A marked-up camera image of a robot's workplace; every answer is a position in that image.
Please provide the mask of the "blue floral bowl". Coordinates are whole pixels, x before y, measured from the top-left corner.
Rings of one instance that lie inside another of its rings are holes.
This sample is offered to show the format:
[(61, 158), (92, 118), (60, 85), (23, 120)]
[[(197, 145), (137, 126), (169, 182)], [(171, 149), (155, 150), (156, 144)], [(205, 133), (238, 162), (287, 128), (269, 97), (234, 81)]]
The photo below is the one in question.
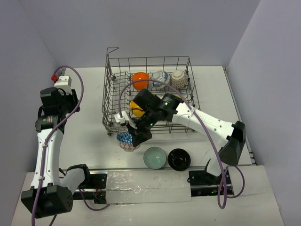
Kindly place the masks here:
[(155, 89), (163, 89), (169, 83), (170, 75), (165, 71), (157, 71), (152, 74), (153, 87)]

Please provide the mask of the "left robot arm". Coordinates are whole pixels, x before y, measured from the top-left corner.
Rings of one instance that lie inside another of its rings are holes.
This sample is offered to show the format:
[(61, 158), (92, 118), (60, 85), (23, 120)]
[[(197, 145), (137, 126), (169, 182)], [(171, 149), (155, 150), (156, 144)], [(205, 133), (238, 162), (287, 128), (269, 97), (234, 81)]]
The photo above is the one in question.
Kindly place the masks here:
[(59, 176), (59, 156), (67, 118), (80, 110), (76, 91), (46, 88), (40, 92), (42, 106), (35, 128), (38, 155), (30, 189), (21, 193), (21, 202), (34, 219), (70, 212), (78, 187), (92, 182), (88, 166), (70, 166), (63, 179)]

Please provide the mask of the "blue triangle pattern bowl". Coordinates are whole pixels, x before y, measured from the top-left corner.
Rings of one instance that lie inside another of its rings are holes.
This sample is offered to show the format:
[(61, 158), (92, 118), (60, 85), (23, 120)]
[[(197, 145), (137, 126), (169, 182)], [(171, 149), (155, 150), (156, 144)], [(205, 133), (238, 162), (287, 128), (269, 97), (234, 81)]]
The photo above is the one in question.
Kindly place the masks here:
[(116, 139), (119, 146), (126, 152), (133, 152), (140, 147), (140, 145), (134, 147), (132, 135), (128, 131), (117, 134)]

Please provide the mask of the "orange bowl white inside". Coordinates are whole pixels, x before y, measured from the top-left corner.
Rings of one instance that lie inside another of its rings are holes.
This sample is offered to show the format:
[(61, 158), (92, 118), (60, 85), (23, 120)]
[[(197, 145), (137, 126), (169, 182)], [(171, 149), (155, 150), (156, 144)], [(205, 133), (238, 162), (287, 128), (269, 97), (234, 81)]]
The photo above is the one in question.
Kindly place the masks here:
[(149, 75), (145, 72), (137, 72), (132, 76), (132, 81), (137, 81), (133, 84), (134, 89), (140, 91), (147, 87), (148, 81), (143, 81), (149, 79)]

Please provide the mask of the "light teal bowl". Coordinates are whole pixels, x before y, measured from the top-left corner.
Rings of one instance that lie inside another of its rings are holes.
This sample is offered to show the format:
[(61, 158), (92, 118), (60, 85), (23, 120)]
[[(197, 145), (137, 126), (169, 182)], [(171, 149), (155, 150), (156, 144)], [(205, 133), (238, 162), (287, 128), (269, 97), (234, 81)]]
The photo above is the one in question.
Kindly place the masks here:
[(145, 151), (143, 161), (152, 170), (161, 169), (167, 161), (166, 153), (159, 147), (150, 147)]

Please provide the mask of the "yellow-orange bowl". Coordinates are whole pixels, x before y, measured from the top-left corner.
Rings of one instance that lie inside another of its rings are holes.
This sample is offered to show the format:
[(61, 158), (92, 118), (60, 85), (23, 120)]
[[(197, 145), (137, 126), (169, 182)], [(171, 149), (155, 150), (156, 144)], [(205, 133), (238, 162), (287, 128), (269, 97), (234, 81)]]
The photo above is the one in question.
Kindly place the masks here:
[(144, 114), (144, 110), (137, 105), (133, 100), (129, 104), (130, 110), (136, 117), (142, 117)]

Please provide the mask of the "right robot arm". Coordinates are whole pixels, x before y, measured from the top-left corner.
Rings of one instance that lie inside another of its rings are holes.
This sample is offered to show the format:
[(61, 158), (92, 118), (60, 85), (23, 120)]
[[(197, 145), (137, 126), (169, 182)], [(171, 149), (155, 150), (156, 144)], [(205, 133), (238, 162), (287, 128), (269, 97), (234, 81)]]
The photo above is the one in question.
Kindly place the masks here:
[(173, 94), (162, 98), (142, 89), (133, 102), (142, 108), (144, 114), (134, 119), (128, 131), (134, 146), (152, 138), (151, 129), (159, 121), (180, 124), (196, 132), (208, 135), (214, 143), (218, 156), (210, 159), (204, 172), (205, 181), (215, 184), (221, 178), (221, 169), (237, 166), (246, 143), (246, 126), (243, 122), (222, 121), (187, 104)]

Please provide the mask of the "grey patterned bowl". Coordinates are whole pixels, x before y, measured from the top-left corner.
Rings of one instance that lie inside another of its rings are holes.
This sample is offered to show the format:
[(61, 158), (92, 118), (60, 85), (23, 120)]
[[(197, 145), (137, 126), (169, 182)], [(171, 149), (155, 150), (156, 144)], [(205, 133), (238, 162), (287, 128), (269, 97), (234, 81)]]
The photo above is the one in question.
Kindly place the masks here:
[(170, 85), (176, 89), (183, 88), (188, 83), (188, 76), (183, 70), (175, 70), (171, 73)]

